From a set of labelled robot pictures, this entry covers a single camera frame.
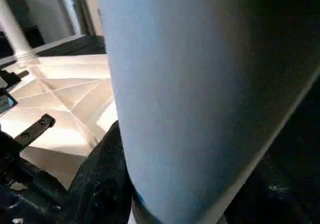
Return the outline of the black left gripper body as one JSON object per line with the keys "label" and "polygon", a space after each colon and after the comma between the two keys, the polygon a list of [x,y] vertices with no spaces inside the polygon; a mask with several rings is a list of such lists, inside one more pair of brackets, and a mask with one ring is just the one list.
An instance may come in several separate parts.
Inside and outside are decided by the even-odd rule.
{"label": "black left gripper body", "polygon": [[1,223],[57,223],[67,190],[54,176],[21,157],[55,122],[45,114],[15,138],[1,132]]}

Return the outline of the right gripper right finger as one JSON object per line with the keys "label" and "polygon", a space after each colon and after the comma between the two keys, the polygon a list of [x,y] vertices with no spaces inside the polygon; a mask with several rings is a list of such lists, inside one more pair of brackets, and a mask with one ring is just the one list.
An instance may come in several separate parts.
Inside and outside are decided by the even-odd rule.
{"label": "right gripper right finger", "polygon": [[224,212],[227,223],[319,223],[317,151],[269,151]]}

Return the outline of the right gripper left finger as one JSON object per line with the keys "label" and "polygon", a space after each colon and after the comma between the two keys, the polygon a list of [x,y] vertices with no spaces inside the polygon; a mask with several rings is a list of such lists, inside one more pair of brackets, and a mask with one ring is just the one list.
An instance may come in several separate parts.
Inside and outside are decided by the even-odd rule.
{"label": "right gripper left finger", "polygon": [[133,194],[119,123],[80,165],[64,204],[65,223],[127,223]]}

